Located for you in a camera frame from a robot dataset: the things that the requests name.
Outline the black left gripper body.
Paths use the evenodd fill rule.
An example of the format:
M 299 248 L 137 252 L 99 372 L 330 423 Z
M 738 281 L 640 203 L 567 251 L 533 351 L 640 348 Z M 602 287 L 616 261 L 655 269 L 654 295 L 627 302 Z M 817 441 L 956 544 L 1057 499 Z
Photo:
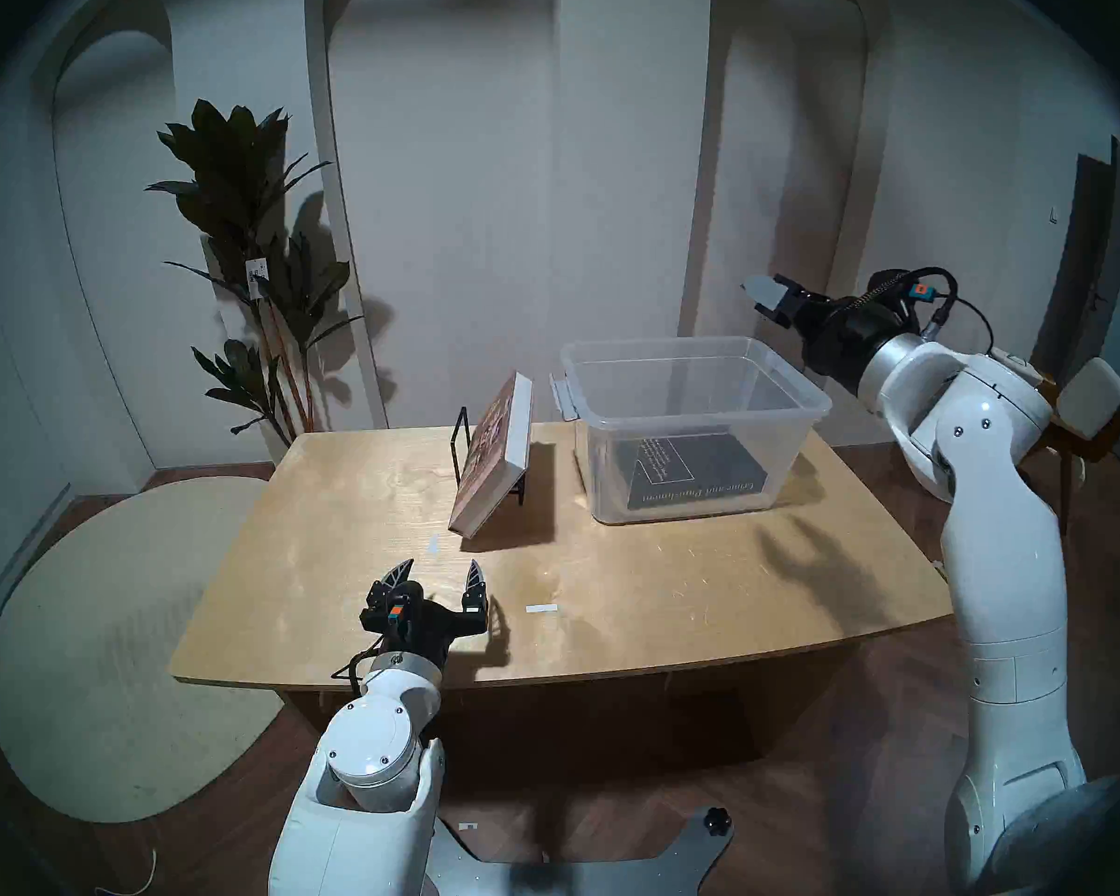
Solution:
M 408 652 L 442 669 L 452 641 L 485 633 L 488 616 L 447 609 L 426 599 L 420 584 L 405 582 L 389 591 L 370 590 L 360 623 L 366 632 L 377 634 L 370 657 Z

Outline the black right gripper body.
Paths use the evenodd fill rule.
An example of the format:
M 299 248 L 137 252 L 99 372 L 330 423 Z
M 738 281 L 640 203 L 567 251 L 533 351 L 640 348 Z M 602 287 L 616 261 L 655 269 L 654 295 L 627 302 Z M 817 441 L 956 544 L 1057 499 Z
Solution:
M 881 346 L 908 332 L 908 306 L 892 293 L 831 299 L 786 288 L 773 319 L 797 333 L 810 371 L 857 391 Z

